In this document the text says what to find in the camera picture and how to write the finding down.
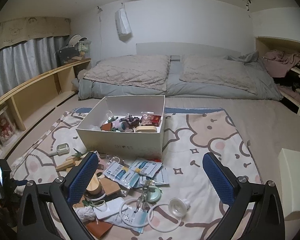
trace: white wall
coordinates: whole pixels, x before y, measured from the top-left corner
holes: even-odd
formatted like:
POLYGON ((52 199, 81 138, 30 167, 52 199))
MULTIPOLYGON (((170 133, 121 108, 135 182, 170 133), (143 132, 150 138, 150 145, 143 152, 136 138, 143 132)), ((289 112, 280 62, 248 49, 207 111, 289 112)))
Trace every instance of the white wall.
MULTIPOLYGON (((125 3, 133 37, 118 38, 114 13, 121 1, 101 6, 101 59, 136 53, 136 43, 189 42, 253 51, 252 20, 245 9, 217 0, 137 0, 125 3)), ((94 9, 71 19, 72 33, 91 39, 93 64, 99 60, 99 17, 94 9)))
POLYGON ((300 8, 273 8, 251 13, 254 36, 300 41, 300 8))

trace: beige valance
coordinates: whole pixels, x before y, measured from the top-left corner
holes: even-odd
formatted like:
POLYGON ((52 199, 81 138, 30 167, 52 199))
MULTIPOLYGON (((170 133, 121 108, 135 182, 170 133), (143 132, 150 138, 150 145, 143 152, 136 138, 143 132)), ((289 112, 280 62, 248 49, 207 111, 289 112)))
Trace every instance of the beige valance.
POLYGON ((24 17, 0 23, 0 49, 36 38, 70 35, 70 19, 24 17))

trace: white paper bag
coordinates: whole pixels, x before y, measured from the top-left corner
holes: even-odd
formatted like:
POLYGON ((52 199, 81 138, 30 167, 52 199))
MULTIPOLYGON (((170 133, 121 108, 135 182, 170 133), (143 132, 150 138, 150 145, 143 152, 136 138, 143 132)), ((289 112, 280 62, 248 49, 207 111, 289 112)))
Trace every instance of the white paper bag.
POLYGON ((120 37, 126 36, 130 33, 131 27, 127 18, 127 13, 124 8, 119 9, 114 14, 115 25, 117 26, 117 32, 120 37))

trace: green round lid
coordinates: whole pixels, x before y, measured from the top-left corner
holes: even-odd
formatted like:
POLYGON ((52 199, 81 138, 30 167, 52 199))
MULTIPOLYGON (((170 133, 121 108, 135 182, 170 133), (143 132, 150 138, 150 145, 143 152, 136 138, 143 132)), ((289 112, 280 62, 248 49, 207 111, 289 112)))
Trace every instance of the green round lid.
POLYGON ((149 202, 149 203, 157 202, 161 198, 160 189, 153 185, 150 185, 149 189, 154 190, 154 192, 150 192, 150 191, 148 192, 147 202, 149 202))

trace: metal screw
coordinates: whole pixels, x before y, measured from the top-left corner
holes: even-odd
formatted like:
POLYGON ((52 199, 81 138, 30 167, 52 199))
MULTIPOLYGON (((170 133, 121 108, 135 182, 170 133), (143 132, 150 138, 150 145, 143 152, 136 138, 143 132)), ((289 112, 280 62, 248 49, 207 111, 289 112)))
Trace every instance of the metal screw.
POLYGON ((268 181, 268 185, 269 185, 270 187, 274 187, 274 186, 275 186, 275 183, 274 183, 272 180, 269 180, 269 181, 268 181))
POLYGON ((29 181, 27 182, 27 186, 28 186, 28 187, 32 186, 33 184, 34 184, 34 181, 33 181, 33 180, 29 180, 29 181))
POLYGON ((64 180, 64 177, 59 176, 59 177, 56 177, 55 182, 56 183, 61 183, 61 182, 63 182, 63 180, 64 180))
POLYGON ((238 180, 241 182, 241 183, 246 183, 247 182, 247 179, 243 176, 240 176, 238 177, 238 180))

